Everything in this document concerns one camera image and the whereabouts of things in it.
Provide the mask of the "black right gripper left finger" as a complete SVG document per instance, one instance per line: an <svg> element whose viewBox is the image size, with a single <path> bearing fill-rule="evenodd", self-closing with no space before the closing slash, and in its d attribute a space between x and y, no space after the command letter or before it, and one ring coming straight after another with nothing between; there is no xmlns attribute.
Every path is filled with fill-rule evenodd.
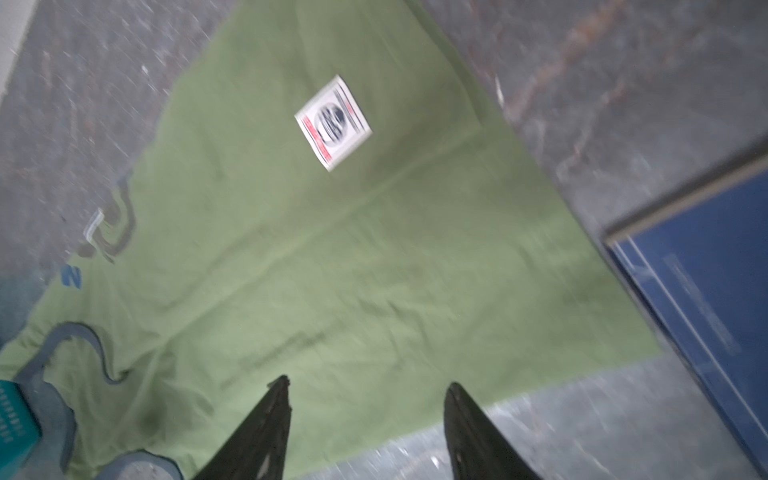
<svg viewBox="0 0 768 480"><path fill-rule="evenodd" d="M281 375L194 480L280 480L292 416L290 380Z"/></svg>

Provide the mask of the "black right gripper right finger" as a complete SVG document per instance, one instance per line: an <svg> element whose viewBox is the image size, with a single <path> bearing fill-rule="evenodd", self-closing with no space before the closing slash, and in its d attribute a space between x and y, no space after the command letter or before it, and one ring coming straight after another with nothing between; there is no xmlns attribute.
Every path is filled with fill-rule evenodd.
<svg viewBox="0 0 768 480"><path fill-rule="evenodd" d="M454 479L541 480L457 382L446 390L443 429Z"/></svg>

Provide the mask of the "green tank top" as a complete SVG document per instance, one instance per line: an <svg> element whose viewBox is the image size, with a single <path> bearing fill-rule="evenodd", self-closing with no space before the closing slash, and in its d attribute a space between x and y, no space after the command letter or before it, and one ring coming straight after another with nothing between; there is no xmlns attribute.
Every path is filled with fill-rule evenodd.
<svg viewBox="0 0 768 480"><path fill-rule="evenodd" d="M242 1L176 81L128 204L1 352L73 410L69 468L197 474L290 379L295 478L654 355L566 203L416 1Z"/></svg>

